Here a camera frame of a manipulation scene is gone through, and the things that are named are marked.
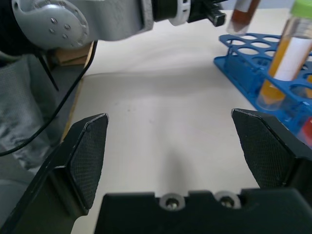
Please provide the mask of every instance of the white label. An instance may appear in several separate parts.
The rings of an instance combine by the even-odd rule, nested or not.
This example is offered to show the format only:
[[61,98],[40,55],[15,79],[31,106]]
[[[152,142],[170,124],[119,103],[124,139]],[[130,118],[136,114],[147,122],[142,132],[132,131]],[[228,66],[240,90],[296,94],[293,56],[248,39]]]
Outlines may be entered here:
[[235,10],[248,12],[250,4],[253,0],[237,0]]
[[291,81],[301,69],[301,63],[311,48],[311,39],[291,38],[284,57],[274,75],[275,79]]

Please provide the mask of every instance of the test tube rack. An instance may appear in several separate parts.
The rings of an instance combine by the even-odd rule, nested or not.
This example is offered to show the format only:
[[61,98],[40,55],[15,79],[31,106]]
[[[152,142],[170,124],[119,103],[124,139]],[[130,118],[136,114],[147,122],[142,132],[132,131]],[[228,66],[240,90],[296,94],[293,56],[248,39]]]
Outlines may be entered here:
[[[307,95],[307,90],[312,92],[312,83],[307,81],[307,77],[312,75],[312,54],[297,79],[280,81],[268,74],[280,36],[248,33],[243,37],[222,35],[219,40],[229,49],[226,56],[214,59],[215,65],[255,109],[276,116],[295,136],[312,148],[312,139],[307,143],[306,137],[301,134],[303,125],[312,117],[312,99]],[[279,109],[269,110],[257,103],[266,79],[286,95]]]

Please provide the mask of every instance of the white table surface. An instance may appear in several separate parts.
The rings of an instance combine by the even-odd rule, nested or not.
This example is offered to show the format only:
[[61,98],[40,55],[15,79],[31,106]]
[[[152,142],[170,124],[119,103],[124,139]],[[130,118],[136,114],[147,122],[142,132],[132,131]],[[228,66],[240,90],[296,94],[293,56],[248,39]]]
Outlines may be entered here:
[[[250,32],[280,34],[288,11],[258,10]],[[213,64],[226,54],[218,41],[225,29],[163,21],[127,40],[99,42],[73,122],[99,113],[110,122],[96,199],[73,234],[94,232],[105,193],[258,187],[231,118],[232,108],[253,107]]]

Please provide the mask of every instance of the gray robot arm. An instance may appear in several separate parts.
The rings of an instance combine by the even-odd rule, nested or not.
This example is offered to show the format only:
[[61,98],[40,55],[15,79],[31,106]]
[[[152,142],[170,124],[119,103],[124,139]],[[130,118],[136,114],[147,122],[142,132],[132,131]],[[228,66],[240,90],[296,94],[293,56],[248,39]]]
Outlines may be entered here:
[[94,40],[115,41],[152,30],[155,21],[178,26],[208,18],[222,25],[223,0],[12,0],[15,19],[35,46],[77,48]]

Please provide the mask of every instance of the green cap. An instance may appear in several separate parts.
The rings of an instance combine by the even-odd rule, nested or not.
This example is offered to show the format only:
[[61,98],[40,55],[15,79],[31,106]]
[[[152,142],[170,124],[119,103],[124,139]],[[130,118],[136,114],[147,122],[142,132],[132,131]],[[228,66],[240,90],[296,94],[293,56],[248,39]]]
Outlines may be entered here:
[[291,14],[312,19],[312,0],[296,0],[292,6]]

